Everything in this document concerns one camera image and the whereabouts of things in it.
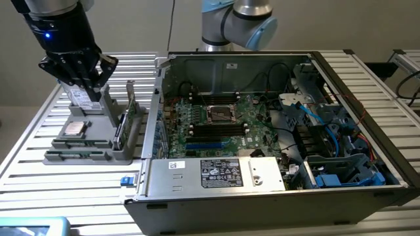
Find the green circuit board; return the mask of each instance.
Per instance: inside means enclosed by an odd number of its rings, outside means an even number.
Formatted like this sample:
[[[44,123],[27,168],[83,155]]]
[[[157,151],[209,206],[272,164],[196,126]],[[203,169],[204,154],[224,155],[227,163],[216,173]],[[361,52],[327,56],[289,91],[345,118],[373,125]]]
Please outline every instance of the green circuit board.
[[[244,153],[255,149],[260,149],[265,156],[280,156],[280,151],[277,151],[280,149],[279,144],[273,143],[269,147],[263,141],[265,136],[268,142],[271,142],[276,131],[265,127],[256,119],[261,105],[252,104],[253,99],[259,99],[259,97],[248,95],[232,105],[235,121],[220,118],[219,121],[208,122],[208,107],[205,105],[192,105],[185,99],[172,103],[165,109],[171,134],[169,158],[244,156]],[[249,132],[244,136],[221,137],[223,149],[195,149],[196,155],[187,156],[185,139],[191,137],[191,123],[195,125],[247,123]]]

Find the warning label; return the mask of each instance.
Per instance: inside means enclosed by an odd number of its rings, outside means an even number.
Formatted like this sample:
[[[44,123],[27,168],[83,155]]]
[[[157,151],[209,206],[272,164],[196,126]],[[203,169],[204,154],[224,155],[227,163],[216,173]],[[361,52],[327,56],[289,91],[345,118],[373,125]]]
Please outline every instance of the warning label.
[[[89,96],[85,91],[81,91],[79,89],[72,89],[72,96],[77,102],[77,105],[81,109],[85,110],[100,110],[100,104],[99,102],[92,102],[89,99]]]
[[[239,159],[211,159],[200,162],[203,188],[244,186]]]

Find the blue latch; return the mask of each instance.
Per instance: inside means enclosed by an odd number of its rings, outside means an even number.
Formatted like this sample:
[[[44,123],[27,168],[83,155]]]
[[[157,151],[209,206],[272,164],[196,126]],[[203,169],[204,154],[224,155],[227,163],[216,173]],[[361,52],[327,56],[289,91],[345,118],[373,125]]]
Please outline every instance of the blue latch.
[[[125,176],[121,178],[121,186],[133,186],[133,177]]]

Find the power supply label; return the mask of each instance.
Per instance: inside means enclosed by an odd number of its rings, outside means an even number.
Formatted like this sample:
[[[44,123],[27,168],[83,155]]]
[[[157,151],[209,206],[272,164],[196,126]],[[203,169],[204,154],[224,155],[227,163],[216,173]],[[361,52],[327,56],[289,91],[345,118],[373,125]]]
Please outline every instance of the power supply label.
[[[201,187],[243,187],[243,174],[239,159],[201,160]]]

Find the motherboard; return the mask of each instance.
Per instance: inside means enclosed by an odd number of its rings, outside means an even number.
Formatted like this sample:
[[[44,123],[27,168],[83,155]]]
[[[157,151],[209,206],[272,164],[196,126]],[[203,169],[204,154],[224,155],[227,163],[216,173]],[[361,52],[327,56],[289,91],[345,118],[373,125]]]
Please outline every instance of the motherboard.
[[[169,158],[280,156],[276,132],[257,120],[261,97],[175,98],[165,105]]]

